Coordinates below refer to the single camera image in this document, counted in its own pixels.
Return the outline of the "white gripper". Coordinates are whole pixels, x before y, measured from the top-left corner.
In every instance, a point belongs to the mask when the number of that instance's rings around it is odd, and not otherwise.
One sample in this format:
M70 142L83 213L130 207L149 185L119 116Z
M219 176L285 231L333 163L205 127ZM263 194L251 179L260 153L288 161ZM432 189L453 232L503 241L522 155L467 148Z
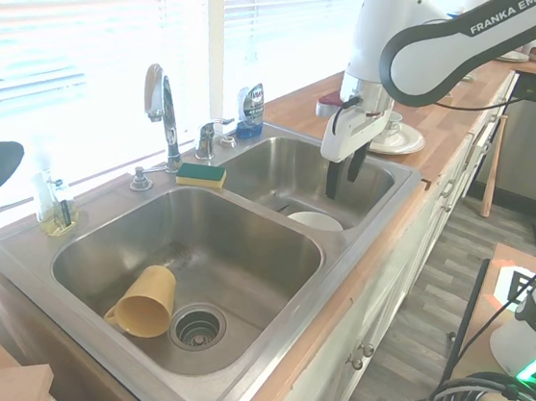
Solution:
M355 182L368 154L368 143L384 131L392 114L394 99L380 83L360 80L345 73L340 89L343 101L330 117L320 153L330 161L325 193L335 200L345 171L345 159L352 155L347 179Z

